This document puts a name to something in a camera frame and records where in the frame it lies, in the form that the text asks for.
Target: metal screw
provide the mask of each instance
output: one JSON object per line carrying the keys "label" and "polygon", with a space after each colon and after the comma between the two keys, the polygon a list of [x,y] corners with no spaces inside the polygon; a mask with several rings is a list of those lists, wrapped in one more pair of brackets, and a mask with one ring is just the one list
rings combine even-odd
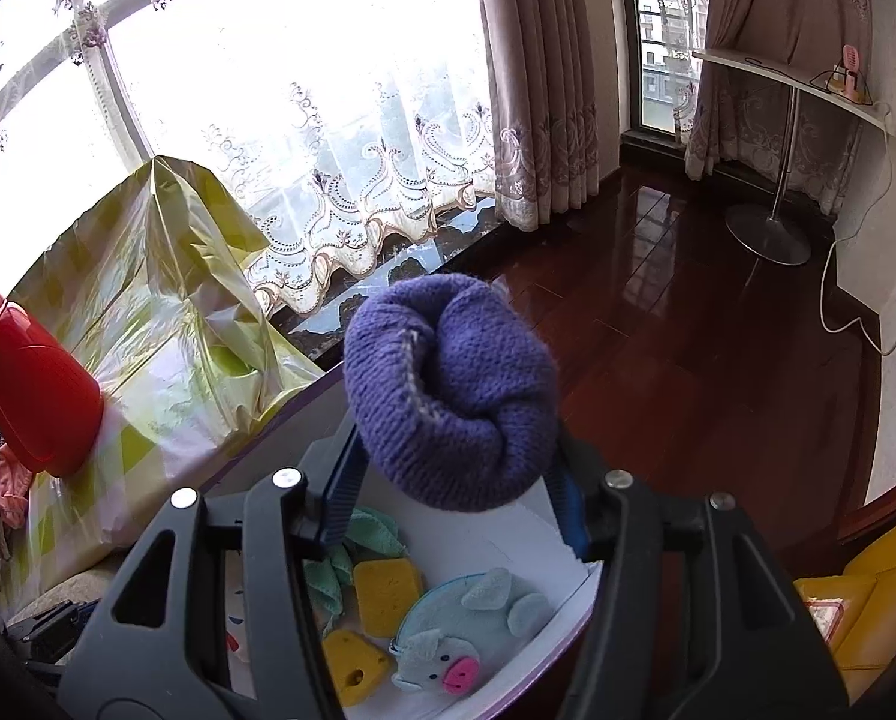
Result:
{"label": "metal screw", "polygon": [[627,490],[634,484],[634,477],[627,471],[615,469],[605,474],[605,485],[613,490]]}
{"label": "metal screw", "polygon": [[277,488],[282,488],[282,490],[289,490],[300,481],[301,471],[298,469],[281,469],[280,471],[275,471],[274,476],[272,476],[272,483]]}
{"label": "metal screw", "polygon": [[192,488],[181,488],[172,493],[172,506],[176,509],[187,509],[199,499],[199,494]]}
{"label": "metal screw", "polygon": [[711,508],[718,509],[719,512],[730,512],[738,504],[731,493],[712,493],[708,501],[711,503]]}

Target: pink pig nose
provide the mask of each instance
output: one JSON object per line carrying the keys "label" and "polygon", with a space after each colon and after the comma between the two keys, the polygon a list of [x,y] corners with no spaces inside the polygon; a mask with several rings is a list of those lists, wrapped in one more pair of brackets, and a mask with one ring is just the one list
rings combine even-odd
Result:
{"label": "pink pig nose", "polygon": [[468,693],[475,680],[478,679],[478,661],[474,658],[462,658],[451,664],[451,668],[445,673],[442,686],[445,692],[453,696],[461,696]]}

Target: cheese-shaped sponge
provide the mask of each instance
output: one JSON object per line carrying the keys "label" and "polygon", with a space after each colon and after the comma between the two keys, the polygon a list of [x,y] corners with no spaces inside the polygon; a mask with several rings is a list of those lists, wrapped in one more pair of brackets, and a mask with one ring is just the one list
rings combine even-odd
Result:
{"label": "cheese-shaped sponge", "polygon": [[365,560],[355,566],[355,594],[365,635],[392,638],[421,597],[421,575],[404,557]]}
{"label": "cheese-shaped sponge", "polygon": [[383,683],[392,659],[360,635],[332,631],[321,642],[332,685],[343,707],[365,701]]}

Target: plastic bag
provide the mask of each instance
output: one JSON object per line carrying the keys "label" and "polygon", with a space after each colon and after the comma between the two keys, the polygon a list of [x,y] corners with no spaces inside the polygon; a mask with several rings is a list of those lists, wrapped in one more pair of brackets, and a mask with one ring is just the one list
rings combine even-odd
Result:
{"label": "plastic bag", "polygon": [[85,466],[39,474],[0,560],[0,613],[129,546],[320,370],[264,318],[243,269],[267,247],[204,167],[155,157],[83,214],[10,294],[106,398]]}

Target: red container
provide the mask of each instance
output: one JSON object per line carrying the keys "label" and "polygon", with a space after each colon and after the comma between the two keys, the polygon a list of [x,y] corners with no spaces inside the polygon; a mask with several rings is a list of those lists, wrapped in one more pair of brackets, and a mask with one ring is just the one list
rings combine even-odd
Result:
{"label": "red container", "polygon": [[82,467],[101,425],[101,390],[25,310],[0,295],[0,433],[30,471]]}

